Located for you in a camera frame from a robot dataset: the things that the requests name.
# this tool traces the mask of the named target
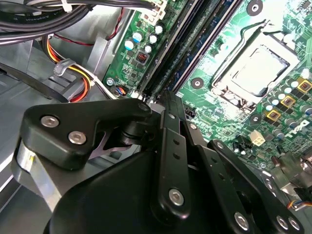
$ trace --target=cable tie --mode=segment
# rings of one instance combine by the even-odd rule
[[[65,12],[69,13],[73,11],[73,7],[71,6],[71,4],[67,3],[67,0],[61,0],[61,2]]]

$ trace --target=yellow wire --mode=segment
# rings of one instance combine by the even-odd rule
[[[53,55],[51,54],[51,51],[50,51],[50,48],[49,48],[49,43],[48,43],[48,45],[47,45],[47,48],[48,48],[48,53],[49,53],[49,56],[51,57],[51,59],[52,59],[54,62],[58,63],[59,61],[58,61],[56,58],[54,58]],[[75,67],[69,67],[69,69],[71,69],[71,70],[73,70],[73,71],[76,71],[76,72],[82,74],[82,75],[87,79],[87,81],[89,82],[89,84],[90,84],[90,86],[91,86],[91,81],[90,81],[89,77],[88,77],[83,71],[78,70],[78,69],[76,69]]]

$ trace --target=green circuit board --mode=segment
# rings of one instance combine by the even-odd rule
[[[274,91],[279,90],[288,78],[301,79],[303,69],[312,67],[312,3],[306,0],[266,0],[263,1],[262,12],[257,16],[250,16],[246,11],[249,2],[250,0],[245,0],[237,8],[230,21],[220,31],[187,81],[177,92],[177,96],[182,97],[184,103],[196,108],[196,117],[192,119],[192,122],[201,129],[207,141],[220,139],[232,148],[232,143],[238,135],[249,139],[253,130],[259,131],[266,141],[261,146],[253,146],[253,150],[245,156],[240,156],[259,168],[270,170],[274,167],[271,156],[279,156],[277,145],[281,145],[285,151],[291,151],[295,156],[302,156],[304,151],[312,145],[312,118],[300,110],[303,105],[312,105],[310,91],[298,94],[298,90],[294,89],[288,94],[295,100],[295,103],[290,108],[283,107],[282,110],[275,106],[273,109],[281,114],[277,121],[266,121],[267,114],[262,105],[263,102],[268,101],[268,97],[272,96]],[[241,41],[241,30],[264,20],[270,20],[275,26],[280,26],[283,34],[293,36],[299,63],[263,98],[252,113],[247,114],[214,94],[211,83],[224,59]],[[226,44],[227,49],[215,56],[220,41]],[[204,81],[202,88],[195,89],[191,86],[194,78],[201,78]],[[261,116],[257,124],[252,123],[251,120],[254,114]],[[293,129],[285,123],[285,120],[290,117],[303,127],[292,132]],[[272,134],[275,129],[285,134],[282,140]],[[253,160],[249,159],[251,154],[255,156]]]
[[[129,93],[131,93],[131,91],[137,87],[149,66],[156,62],[155,57],[161,46],[163,46],[167,36],[170,34],[172,26],[178,19],[186,2],[187,0],[168,0],[165,8],[166,14],[164,18],[160,20],[165,27],[164,33],[159,35],[157,43],[153,44],[152,52],[146,54],[148,58],[145,64],[137,62],[136,56],[138,51],[144,52],[144,46],[149,43],[149,35],[154,33],[155,29],[153,25],[140,18],[142,13],[138,11],[135,12],[130,26],[117,50],[116,56],[104,77],[104,83],[107,78],[112,78],[116,85],[123,85],[128,88]],[[140,43],[135,43],[133,50],[129,51],[125,48],[125,41],[132,39],[135,32],[141,32],[143,39]]]

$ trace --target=white connector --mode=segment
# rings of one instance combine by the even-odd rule
[[[140,11],[142,14],[140,16],[141,19],[148,22],[152,26],[155,26],[159,20],[162,20],[166,14],[165,8],[167,6],[167,0],[152,0],[150,1],[155,5],[155,9],[147,10],[144,9]]]
[[[252,133],[250,133],[249,137],[252,143],[256,146],[260,146],[265,142],[263,135],[257,130],[254,130]]]

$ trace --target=plastic clip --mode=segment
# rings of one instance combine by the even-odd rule
[[[61,77],[62,75],[64,75],[66,69],[69,68],[70,66],[74,65],[74,64],[76,64],[76,62],[71,60],[70,58],[62,60],[56,64],[56,66],[53,70],[53,73],[56,76]]]

